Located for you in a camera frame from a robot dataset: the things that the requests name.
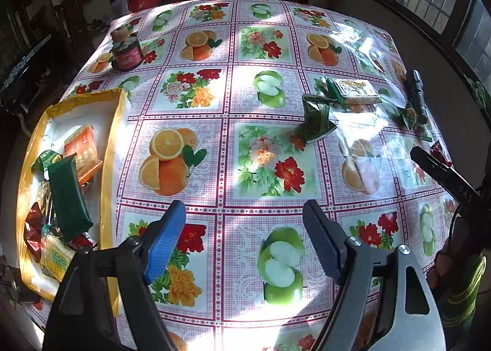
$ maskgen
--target checkered pattern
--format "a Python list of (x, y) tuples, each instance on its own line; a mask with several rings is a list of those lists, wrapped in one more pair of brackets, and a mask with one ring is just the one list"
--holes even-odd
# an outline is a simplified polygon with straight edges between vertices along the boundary
[[(203, 23), (190, 18), (193, 6), (215, 3), (229, 3), (222, 8), (225, 13), (222, 19)], [(256, 3), (267, 3), (271, 7), (271, 18), (261, 20), (255, 17), (251, 6)], [(295, 7), (325, 13), (323, 19), (328, 28), (313, 26), (310, 21), (295, 16)], [(154, 31), (155, 17), (166, 10), (171, 10), (168, 23)], [(405, 105), (404, 86), (392, 62), (401, 67), (404, 65), (397, 52), (387, 46), (382, 38), (384, 35), (380, 35), (386, 34), (384, 31), (336, 12), (278, 0), (179, 2), (122, 17), (111, 24), (110, 30), (138, 18), (140, 20), (134, 24), (133, 30), (139, 31), (143, 45), (158, 39), (165, 40), (158, 47), (158, 58), (129, 73), (115, 72), (109, 65), (103, 71), (91, 74), (88, 72), (90, 65), (112, 47), (108, 34), (65, 92), (64, 98), (78, 84), (89, 85), (94, 80), (102, 80), (100, 89), (105, 89), (117, 87), (124, 78), (132, 75), (142, 78), (139, 87), (132, 92), (130, 116), (118, 137), (112, 225), (116, 242), (120, 243), (128, 235), (130, 222), (137, 223), (140, 218), (146, 222), (158, 219), (173, 200), (182, 200), (186, 204), (189, 222), (206, 222), (206, 257), (202, 254), (201, 266), (193, 268), (197, 281), (205, 281), (203, 289), (206, 290), (198, 296), (195, 308), (158, 304), (165, 324), (187, 342), (189, 350), (249, 351), (273, 347), (277, 338), (293, 347), (308, 334), (317, 338), (337, 294), (337, 287), (324, 276), (303, 227), (302, 207), (310, 198), (315, 198), (327, 216), (337, 220), (347, 232), (357, 218), (376, 222), (381, 214), (397, 211), (399, 232), (394, 235), (394, 242), (407, 243), (416, 253), (422, 268), (431, 266), (434, 255), (424, 254), (421, 240), (421, 206), (427, 203), (433, 211), (436, 251), (448, 234), (443, 203), (450, 196), (429, 177), (425, 177), (423, 185), (404, 187), (398, 161), (408, 158), (408, 150), (400, 151), (398, 145), (409, 142), (411, 146), (414, 142), (426, 150), (430, 145), (419, 142), (412, 131), (399, 128), (380, 106), (362, 106), (362, 110), (352, 111), (334, 106), (330, 118), (337, 125), (337, 130), (307, 145), (303, 152), (297, 150), (292, 154), (300, 169), (305, 171), (305, 179), (310, 173), (304, 166), (310, 162), (316, 167), (310, 175), (314, 180), (310, 190), (302, 185), (302, 192), (294, 193), (292, 197), (251, 197), (247, 194), (239, 197), (235, 191), (239, 173), (238, 129), (257, 125), (272, 131), (294, 130), (303, 123), (301, 95), (316, 93), (315, 78), (324, 75), (330, 78), (365, 78), (375, 89), (387, 89), (398, 105)], [(356, 26), (357, 30), (372, 38), (373, 55), (380, 59), (385, 75), (362, 72), (353, 43), (343, 38), (347, 25)], [(248, 27), (279, 30), (283, 36), (277, 38), (277, 44), (282, 48), (283, 58), (244, 60), (240, 33)], [(222, 43), (204, 60), (182, 59), (180, 53), (186, 46), (186, 37), (206, 30), (215, 32), (216, 39), (222, 39)], [(338, 65), (326, 66), (309, 56), (307, 35), (310, 33), (329, 36), (338, 42), (342, 48)], [(201, 69), (221, 69), (220, 79), (210, 80), (215, 98), (209, 107), (177, 109), (163, 101), (165, 96), (160, 93), (161, 84), (170, 73), (196, 74)], [(282, 89), (287, 97), (284, 107), (269, 108), (257, 99), (252, 81), (255, 75), (267, 70), (276, 71), (283, 78)], [(440, 140), (449, 157), (430, 112), (429, 119), (430, 136), (434, 141)], [(198, 148), (208, 151), (203, 162), (193, 170), (185, 189), (172, 196), (160, 196), (143, 187), (138, 180), (139, 168), (150, 155), (150, 139), (162, 128), (191, 129), (196, 133)], [(347, 147), (352, 147), (358, 139), (370, 144), (374, 157), (381, 156), (379, 187), (372, 194), (348, 187), (341, 172), (347, 159), (340, 149), (340, 140), (344, 140)], [(298, 305), (274, 309), (262, 300), (263, 282), (257, 272), (256, 261), (260, 242), (275, 227), (283, 225), (296, 228), (305, 242), (306, 255), (299, 266), (303, 274), (303, 298)], [(191, 253), (190, 259), (196, 259), (193, 254), (196, 253)], [(378, 291), (378, 287), (372, 288), (368, 301), (376, 300)], [(123, 343), (134, 348), (124, 315), (117, 318), (117, 325)]]

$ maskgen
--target orange snack package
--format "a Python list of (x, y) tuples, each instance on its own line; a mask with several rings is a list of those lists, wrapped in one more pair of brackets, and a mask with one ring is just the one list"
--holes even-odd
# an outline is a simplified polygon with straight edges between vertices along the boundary
[(76, 154), (75, 164), (77, 165), (77, 178), (79, 184), (83, 185), (92, 178), (99, 169), (102, 168), (102, 160), (97, 157), (94, 133), (92, 126), (83, 126), (65, 140), (63, 148), (63, 158)]

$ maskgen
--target red plastic bag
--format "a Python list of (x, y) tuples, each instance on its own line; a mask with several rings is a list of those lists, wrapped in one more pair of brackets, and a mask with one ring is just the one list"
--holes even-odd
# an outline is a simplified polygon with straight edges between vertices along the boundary
[(128, 3), (128, 8), (136, 13), (137, 11), (146, 10), (157, 6), (160, 0), (130, 0)]

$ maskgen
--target pink label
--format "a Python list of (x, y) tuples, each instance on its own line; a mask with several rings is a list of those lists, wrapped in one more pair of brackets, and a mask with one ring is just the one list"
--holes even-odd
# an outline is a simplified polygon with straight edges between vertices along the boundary
[(130, 50), (127, 53), (124, 53), (123, 55), (118, 55), (114, 57), (116, 58), (118, 65), (122, 69), (132, 68), (143, 60), (138, 48), (133, 48), (132, 50)]

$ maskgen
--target fruit print tablecloth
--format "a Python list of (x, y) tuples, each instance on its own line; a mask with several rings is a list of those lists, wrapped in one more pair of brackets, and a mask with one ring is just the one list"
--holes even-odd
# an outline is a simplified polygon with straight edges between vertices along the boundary
[[(144, 63), (116, 72), (109, 35), (64, 97), (122, 87), (131, 111), (115, 169), (114, 236), (141, 235), (178, 199), (187, 223), (150, 291), (188, 349), (310, 349), (337, 288), (302, 223), (316, 199), (372, 247), (408, 244), (423, 270), (456, 203), (409, 159), (429, 150), (382, 105), (334, 106), (337, 129), (305, 144), (303, 93), (367, 79), (404, 107), (404, 64), (382, 29), (278, 0), (192, 0), (123, 17)], [(430, 116), (428, 133), (440, 140)], [(379, 291), (373, 279), (367, 311)], [(134, 347), (123, 315), (124, 344)]]

